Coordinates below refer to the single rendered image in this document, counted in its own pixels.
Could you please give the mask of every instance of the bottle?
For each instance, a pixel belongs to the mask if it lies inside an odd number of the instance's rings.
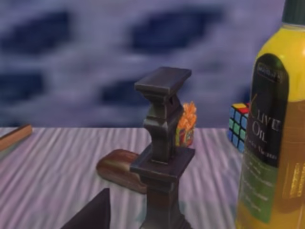
[[[254,64],[236,229],[305,229],[305,0],[282,22]]]

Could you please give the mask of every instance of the blurry background wall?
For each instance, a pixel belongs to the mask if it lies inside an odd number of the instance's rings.
[[[133,84],[162,65],[190,68],[182,102],[198,127],[225,127],[247,102],[284,0],[2,0],[0,126],[138,127]]]

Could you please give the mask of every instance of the striped table surface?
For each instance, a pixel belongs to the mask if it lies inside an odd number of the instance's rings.
[[[0,128],[0,135],[10,130]],[[34,128],[0,152],[0,229],[59,229],[105,187],[111,229],[138,229],[146,196],[99,178],[95,166],[114,149],[141,153],[149,142],[141,128]],[[196,129],[192,147],[180,208],[193,229],[233,229],[242,155],[225,129]]]

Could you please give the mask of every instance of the rubik's cube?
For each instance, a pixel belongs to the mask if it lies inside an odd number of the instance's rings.
[[[233,104],[230,108],[228,138],[240,152],[244,151],[249,103]]]

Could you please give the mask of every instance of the bottle label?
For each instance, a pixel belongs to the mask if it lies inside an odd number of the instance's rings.
[[[274,201],[288,92],[288,73],[280,59],[261,56],[253,72],[239,200],[264,223]]]

